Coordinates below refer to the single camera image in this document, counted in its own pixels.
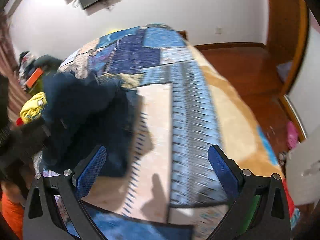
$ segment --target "metal screw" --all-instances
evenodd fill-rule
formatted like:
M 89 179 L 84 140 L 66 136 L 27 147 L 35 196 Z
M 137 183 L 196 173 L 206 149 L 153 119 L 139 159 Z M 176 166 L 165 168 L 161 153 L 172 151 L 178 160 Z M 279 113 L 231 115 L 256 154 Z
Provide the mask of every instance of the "metal screw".
M 250 176 L 250 175 L 251 175 L 251 171 L 248 170 L 248 169 L 244 169 L 244 170 L 242 171 L 242 173 L 243 173 L 244 176 Z
M 279 175 L 278 173 L 274 173 L 274 174 L 273 174 L 273 177 L 274 177 L 275 179 L 280 179 L 280 175 Z
M 36 175 L 35 175 L 35 179 L 40 179 L 41 178 L 41 173 L 37 173 Z
M 72 170 L 68 169 L 68 170 L 64 171 L 63 175 L 64 176 L 69 176 L 71 173 L 72 173 Z

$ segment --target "wooden door frame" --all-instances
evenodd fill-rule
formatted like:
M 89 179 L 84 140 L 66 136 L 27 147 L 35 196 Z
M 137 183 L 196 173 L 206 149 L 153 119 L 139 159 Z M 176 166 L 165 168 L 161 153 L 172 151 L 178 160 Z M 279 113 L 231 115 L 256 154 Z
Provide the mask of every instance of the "wooden door frame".
M 299 133 L 299 140 L 302 142 L 307 138 L 307 133 L 303 128 L 302 122 L 295 111 L 294 107 L 292 106 L 288 93 L 290 92 L 297 75 L 299 73 L 303 57 L 306 50 L 307 39 L 308 39 L 308 32 L 309 32 L 309 9 L 304 0 L 299 0 L 300 6 L 300 26 L 299 26 L 299 34 L 298 34 L 298 43 L 294 53 L 294 57 L 292 60 L 292 66 L 288 77 L 281 89 L 279 94 L 279 100 L 282 103 L 286 113 L 298 129 Z

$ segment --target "curtain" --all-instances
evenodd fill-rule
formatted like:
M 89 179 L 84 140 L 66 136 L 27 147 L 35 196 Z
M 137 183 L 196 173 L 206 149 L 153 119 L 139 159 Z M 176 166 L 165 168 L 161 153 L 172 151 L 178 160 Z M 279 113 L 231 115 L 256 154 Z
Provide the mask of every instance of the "curtain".
M 18 83 L 14 74 L 17 69 L 18 64 L 14 58 L 7 17 L 2 11 L 0 13 L 0 73 L 9 79 L 8 116 L 12 122 L 17 120 L 22 106 L 30 98 Z

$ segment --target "bedsheet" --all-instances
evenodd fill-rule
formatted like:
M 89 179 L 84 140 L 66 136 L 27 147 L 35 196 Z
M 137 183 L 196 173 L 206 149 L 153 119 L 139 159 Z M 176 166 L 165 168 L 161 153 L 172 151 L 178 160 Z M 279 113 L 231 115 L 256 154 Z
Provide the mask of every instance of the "bedsheet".
M 98 177 L 82 200 L 108 239 L 206 239 L 227 198 L 207 150 L 217 144 L 241 169 L 279 173 L 273 150 L 232 85 L 172 28 L 151 24 L 89 42 L 58 71 L 119 78 L 141 96 L 123 178 Z M 76 234 L 72 225 L 70 232 Z

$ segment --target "orange cloth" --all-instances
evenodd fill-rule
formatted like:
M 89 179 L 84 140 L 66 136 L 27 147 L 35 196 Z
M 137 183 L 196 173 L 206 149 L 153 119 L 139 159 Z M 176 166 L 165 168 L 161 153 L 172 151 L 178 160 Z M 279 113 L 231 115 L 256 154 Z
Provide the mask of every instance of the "orange cloth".
M 2 193 L 2 215 L 7 221 L 8 225 L 15 232 L 15 234 L 22 240 L 22 222 L 23 222 L 23 208 L 20 204 L 12 203 L 7 195 Z

